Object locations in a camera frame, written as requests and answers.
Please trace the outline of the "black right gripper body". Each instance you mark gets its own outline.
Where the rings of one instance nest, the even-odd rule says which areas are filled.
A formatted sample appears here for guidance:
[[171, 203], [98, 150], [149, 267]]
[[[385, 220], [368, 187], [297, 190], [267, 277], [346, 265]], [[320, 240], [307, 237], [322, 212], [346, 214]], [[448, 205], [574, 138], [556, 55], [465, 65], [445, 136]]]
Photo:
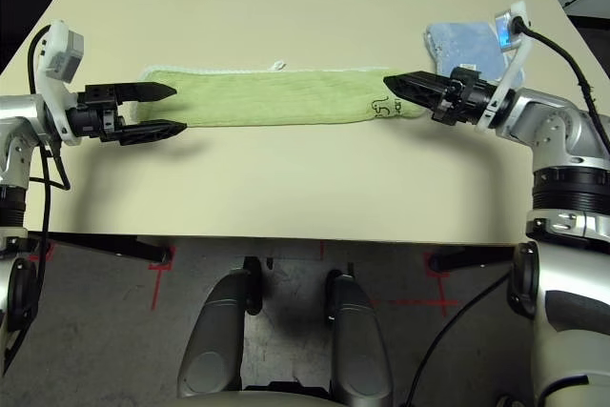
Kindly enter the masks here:
[[497, 88], [479, 77], [479, 71], [454, 68], [433, 109], [432, 119], [445, 125], [457, 122], [476, 125]]

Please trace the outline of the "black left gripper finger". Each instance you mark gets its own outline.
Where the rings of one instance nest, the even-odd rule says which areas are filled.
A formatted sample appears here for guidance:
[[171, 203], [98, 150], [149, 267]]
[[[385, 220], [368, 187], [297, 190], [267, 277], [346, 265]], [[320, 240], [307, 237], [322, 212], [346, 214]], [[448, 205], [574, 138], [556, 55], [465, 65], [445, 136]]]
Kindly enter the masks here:
[[153, 120], [124, 126], [118, 132], [121, 146], [152, 143], [180, 134], [187, 129], [185, 123], [169, 120]]
[[115, 97], [118, 103], [156, 102], [176, 94], [176, 89], [156, 82], [120, 83], [115, 85]]

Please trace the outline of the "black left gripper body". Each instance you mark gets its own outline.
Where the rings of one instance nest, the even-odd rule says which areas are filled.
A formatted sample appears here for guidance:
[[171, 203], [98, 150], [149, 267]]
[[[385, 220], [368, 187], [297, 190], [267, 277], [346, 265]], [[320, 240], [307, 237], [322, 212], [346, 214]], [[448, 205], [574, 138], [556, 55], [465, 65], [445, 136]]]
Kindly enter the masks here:
[[77, 94], [76, 105], [66, 111], [71, 131], [77, 137], [113, 141], [125, 125], [120, 104], [116, 85], [87, 85]]

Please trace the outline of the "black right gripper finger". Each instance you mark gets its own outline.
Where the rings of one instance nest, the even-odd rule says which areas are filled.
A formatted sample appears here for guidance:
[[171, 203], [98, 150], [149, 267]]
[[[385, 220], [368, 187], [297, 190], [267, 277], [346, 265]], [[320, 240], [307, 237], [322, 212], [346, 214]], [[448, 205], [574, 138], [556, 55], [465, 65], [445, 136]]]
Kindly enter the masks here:
[[450, 79], [448, 77], [427, 71], [413, 71], [398, 75], [389, 75], [383, 78], [383, 82], [392, 92], [414, 90], [444, 92], [450, 86]]
[[428, 110], [435, 109], [446, 93], [444, 85], [398, 84], [390, 85], [389, 89], [395, 96]]

